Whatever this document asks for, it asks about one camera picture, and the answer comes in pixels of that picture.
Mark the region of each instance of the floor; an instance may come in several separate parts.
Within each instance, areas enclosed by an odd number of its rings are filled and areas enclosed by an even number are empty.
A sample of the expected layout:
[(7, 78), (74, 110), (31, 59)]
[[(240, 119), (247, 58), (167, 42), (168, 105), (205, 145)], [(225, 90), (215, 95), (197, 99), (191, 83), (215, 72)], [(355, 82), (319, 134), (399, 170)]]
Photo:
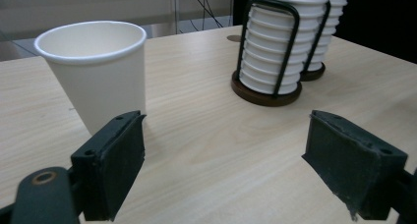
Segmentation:
[[(187, 20), (179, 22), (178, 34), (230, 26), (232, 26), (230, 16), (216, 17), (215, 19)], [(150, 26), (143, 26), (143, 28), (147, 32), (149, 38), (154, 37)], [(33, 47), (33, 41), (34, 39), (21, 39), (0, 42), (0, 61), (36, 56), (37, 54)]]

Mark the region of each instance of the white cup stack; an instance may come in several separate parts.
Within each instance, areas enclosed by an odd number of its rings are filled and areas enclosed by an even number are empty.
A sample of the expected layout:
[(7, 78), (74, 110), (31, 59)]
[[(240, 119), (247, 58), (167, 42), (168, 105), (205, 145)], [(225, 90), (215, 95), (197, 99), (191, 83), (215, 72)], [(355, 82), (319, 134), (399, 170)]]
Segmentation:
[[(289, 94), (297, 89), (304, 61), (311, 50), (320, 20), (328, 0), (273, 0), (292, 5), (300, 16), (285, 73), (278, 94)], [(290, 14), (253, 6), (248, 15), (242, 54), (240, 82), (247, 88), (264, 94), (273, 94), (294, 18)]]
[(322, 67), (325, 60), (328, 45), (331, 42), (332, 35), (336, 32), (336, 26), (339, 24), (339, 18), (343, 15), (343, 7), (347, 5), (347, 0), (329, 0), (331, 4), (330, 13), (323, 29), (319, 43), (310, 62), (308, 71), (317, 71)]

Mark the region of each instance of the screw hole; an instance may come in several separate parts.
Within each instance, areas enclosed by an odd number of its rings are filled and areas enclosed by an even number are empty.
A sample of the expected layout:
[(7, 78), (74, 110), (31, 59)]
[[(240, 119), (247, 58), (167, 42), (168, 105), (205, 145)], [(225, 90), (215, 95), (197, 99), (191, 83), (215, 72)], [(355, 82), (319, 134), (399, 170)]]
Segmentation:
[(385, 148), (381, 148), (380, 151), (382, 153), (385, 153), (385, 154), (392, 154), (392, 151), (391, 150), (388, 150), (388, 149), (385, 149)]

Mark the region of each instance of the black wire cup holder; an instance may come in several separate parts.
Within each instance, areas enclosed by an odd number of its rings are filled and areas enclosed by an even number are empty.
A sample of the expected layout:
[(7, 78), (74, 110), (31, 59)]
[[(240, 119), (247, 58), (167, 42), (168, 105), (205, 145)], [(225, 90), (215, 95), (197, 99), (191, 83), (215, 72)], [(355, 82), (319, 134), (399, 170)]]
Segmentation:
[[(293, 29), (290, 34), (289, 42), (286, 47), (286, 52), (282, 60), (282, 64), (280, 66), (277, 66), (280, 69), (279, 69), (279, 74), (278, 74), (278, 78), (274, 87), (273, 94), (264, 94), (264, 93), (256, 92), (254, 90), (247, 88), (245, 85), (243, 85), (240, 82), (242, 55), (243, 55), (243, 50), (244, 50), (247, 25), (249, 21), (249, 12), (251, 11), (251, 8), (254, 5), (258, 5), (263, 8), (270, 8), (273, 10), (283, 11), (285, 13), (291, 14), (294, 17)], [(240, 47), (239, 47), (237, 70), (233, 73), (232, 81), (231, 81), (231, 86), (237, 95), (239, 95), (240, 97), (242, 97), (243, 99), (249, 102), (252, 102), (258, 105), (263, 105), (263, 106), (270, 106), (270, 107), (287, 105), (287, 104), (294, 102), (298, 98), (302, 89), (300, 82), (297, 83), (297, 88), (291, 93), (278, 94), (278, 92), (282, 83), (282, 79), (284, 77), (285, 69), (288, 64), (292, 46), (294, 45), (294, 41), (295, 41), (299, 24), (300, 24), (300, 15), (298, 14), (298, 11), (292, 5), (288, 3), (275, 1), (275, 0), (249, 0), (248, 1), (246, 8), (245, 8), (244, 17), (243, 17), (242, 35), (241, 35), (241, 41), (240, 41)]]
[[(280, 66), (277, 66), (280, 69), (279, 69), (279, 74), (278, 74), (278, 78), (274, 87), (273, 94), (265, 94), (265, 93), (254, 91), (252, 89), (249, 89), (248, 87), (246, 87), (240, 82), (240, 72), (242, 68), (241, 67), (242, 55), (244, 51), (247, 25), (249, 21), (249, 13), (252, 7), (255, 5), (260, 6), (262, 8), (269, 9), (269, 10), (273, 10), (273, 11), (284, 12), (284, 13), (292, 15), (292, 17), (294, 18), (292, 32), (290, 34), (290, 38), (288, 41), (288, 45), (286, 47), (286, 52), (285, 52), (282, 64)], [(319, 79), (326, 70), (326, 66), (323, 62), (322, 62), (322, 67), (316, 71), (308, 71), (308, 68), (314, 57), (316, 48), (322, 36), (322, 32), (326, 26), (330, 9), (331, 9), (331, 4), (329, 1), (327, 1), (325, 13), (319, 25), (319, 29), (316, 32), (316, 36), (313, 40), (312, 47), (310, 49), (308, 57), (306, 61), (304, 62), (303, 71), (300, 73), (300, 81), (297, 83), (297, 88), (293, 92), (290, 92), (287, 94), (278, 94), (279, 88), (282, 83), (282, 79), (284, 77), (286, 67), (288, 65), (289, 58), (291, 55), (291, 50), (295, 42), (298, 27), (300, 25), (300, 15), (297, 9), (295, 9), (291, 4), (288, 4), (286, 2), (277, 1), (277, 0), (249, 0), (246, 5), (244, 16), (243, 16), (243, 26), (242, 26), (242, 34), (241, 34), (240, 47), (239, 47), (237, 69), (233, 73), (232, 81), (231, 81), (231, 86), (234, 92), (249, 102), (252, 102), (258, 105), (269, 106), (269, 107), (284, 106), (297, 100), (302, 90), (302, 85), (300, 82), (308, 82), (308, 81)]]
[(328, 20), (328, 14), (330, 13), (330, 9), (331, 9), (330, 1), (327, 1), (326, 2), (325, 14), (323, 16), (322, 22), (319, 25), (319, 29), (316, 32), (316, 37), (313, 41), (312, 48), (311, 48), (311, 50), (308, 54), (306, 62), (304, 63), (304, 70), (300, 73), (301, 74), (301, 79), (300, 79), (301, 82), (309, 82), (309, 81), (317, 80), (317, 79), (322, 77), (323, 73), (326, 70), (326, 65), (325, 65), (325, 63), (322, 62), (322, 67), (319, 68), (318, 70), (308, 71), (309, 66), (311, 64), (311, 61), (312, 61), (312, 59), (314, 57), (314, 54), (316, 52), (317, 45), (319, 44), (320, 37), (322, 36), (322, 32), (325, 29), (326, 21)]

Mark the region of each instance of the table surface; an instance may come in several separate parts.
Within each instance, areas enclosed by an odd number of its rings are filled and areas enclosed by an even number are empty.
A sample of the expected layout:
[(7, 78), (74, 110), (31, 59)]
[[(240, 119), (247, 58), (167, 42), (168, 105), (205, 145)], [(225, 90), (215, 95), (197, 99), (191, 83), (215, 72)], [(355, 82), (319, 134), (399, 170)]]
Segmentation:
[[(301, 158), (309, 114), (340, 115), (409, 154), (417, 167), (417, 66), (334, 37), (294, 103), (264, 107), (231, 86), (240, 27), (149, 39), (146, 161), (115, 223), (352, 223)], [(40, 57), (0, 62), (0, 206), (18, 183), (90, 138)], [(387, 223), (395, 223), (391, 211)], [(358, 223), (381, 223), (364, 221)]]

